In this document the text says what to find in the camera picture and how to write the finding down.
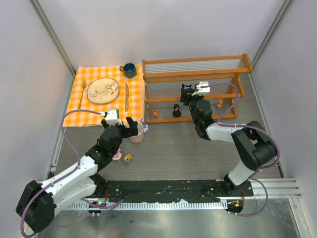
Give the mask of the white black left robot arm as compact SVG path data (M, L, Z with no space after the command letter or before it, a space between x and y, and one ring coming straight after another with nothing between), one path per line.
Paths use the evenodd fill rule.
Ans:
M23 237L27 225L34 233L43 231L67 206L91 195L100 195L106 185L99 171L113 161L125 138L138 135L138 123L127 117L125 126L117 117L102 120L104 130L97 143L78 162L45 181L26 184L16 207Z

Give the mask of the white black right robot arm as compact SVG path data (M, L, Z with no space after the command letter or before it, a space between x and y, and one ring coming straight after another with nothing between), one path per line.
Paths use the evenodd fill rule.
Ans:
M238 192L245 182L259 170L268 168L266 163L280 158L277 142L257 121L247 124L225 124L212 118L210 102L204 95L210 91L205 82L195 88L182 86L180 102L188 106L197 135L208 141L233 143L241 161L224 177L224 189L228 194Z

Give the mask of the pink white round figurine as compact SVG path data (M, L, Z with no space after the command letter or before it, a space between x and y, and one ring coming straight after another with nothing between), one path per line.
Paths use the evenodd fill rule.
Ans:
M117 160L120 160L122 157L122 152L121 152L121 149L119 148L117 153L113 156L113 160L117 161Z

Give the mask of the pink mug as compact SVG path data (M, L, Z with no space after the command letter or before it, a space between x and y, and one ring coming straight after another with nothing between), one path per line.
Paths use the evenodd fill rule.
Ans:
M137 130L138 134L136 136L131 136L130 141L133 143L141 143L144 140L144 126L141 118L137 120Z

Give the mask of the black purple Kuromi figurine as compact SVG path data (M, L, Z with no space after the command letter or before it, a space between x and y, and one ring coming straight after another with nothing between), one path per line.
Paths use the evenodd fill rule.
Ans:
M191 88L192 88L192 84L190 84L190 85L182 84L182 89L183 90L188 90L188 89L191 89Z

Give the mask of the purple bunny figurine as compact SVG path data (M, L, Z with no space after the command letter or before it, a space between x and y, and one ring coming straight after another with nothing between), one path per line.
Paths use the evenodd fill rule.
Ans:
M144 133L148 133L149 132L149 126L146 124L144 125Z

